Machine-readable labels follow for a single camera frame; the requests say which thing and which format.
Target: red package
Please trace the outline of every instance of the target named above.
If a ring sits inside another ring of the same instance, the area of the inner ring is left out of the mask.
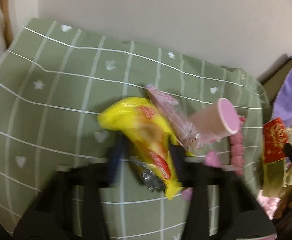
[[[273,163],[285,158],[283,149],[289,143],[288,134],[284,122],[280,117],[267,122],[263,126],[264,133],[264,162]]]

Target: purple bag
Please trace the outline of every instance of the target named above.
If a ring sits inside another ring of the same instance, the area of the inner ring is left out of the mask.
[[[277,117],[281,117],[286,127],[292,126],[292,68],[287,74],[273,103],[271,120]]]

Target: pink candy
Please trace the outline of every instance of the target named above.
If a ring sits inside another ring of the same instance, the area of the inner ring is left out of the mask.
[[[244,126],[245,117],[239,116],[240,127]],[[231,164],[235,167],[235,173],[237,176],[241,177],[244,174],[243,167],[245,165],[244,161],[244,147],[242,145],[243,135],[241,133],[241,128],[239,132],[229,136],[229,141],[231,144],[230,153],[231,153]]]
[[[244,155],[244,146],[241,143],[231,145],[230,152],[231,156],[242,156]]]
[[[231,164],[235,167],[243,167],[244,166],[244,157],[242,156],[232,156]]]
[[[206,154],[204,164],[206,166],[214,167],[214,168],[221,168],[222,163],[218,157],[218,153],[215,151],[209,151]]]

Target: green cushion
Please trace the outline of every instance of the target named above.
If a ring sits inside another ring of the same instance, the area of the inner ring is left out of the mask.
[[[145,97],[153,83],[192,114],[225,97],[247,121],[243,128],[244,178],[260,189],[262,125],[271,116],[263,87],[242,69],[133,41],[117,41],[57,22],[31,19],[0,60],[0,222],[14,229],[37,191],[59,164],[84,165],[104,156],[114,134],[97,115],[126,96]],[[228,138],[201,148],[229,163]],[[182,231],[188,203],[139,185],[126,162],[118,182],[102,189],[111,237],[173,239]],[[211,233],[218,218],[217,186],[209,187]],[[75,231],[82,188],[74,196]]]

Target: pink packaged snack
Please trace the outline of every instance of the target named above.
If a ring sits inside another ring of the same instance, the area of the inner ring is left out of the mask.
[[[181,145],[192,153],[200,146],[200,133],[183,112],[181,105],[172,96],[147,85],[147,94],[153,104],[168,120]]]

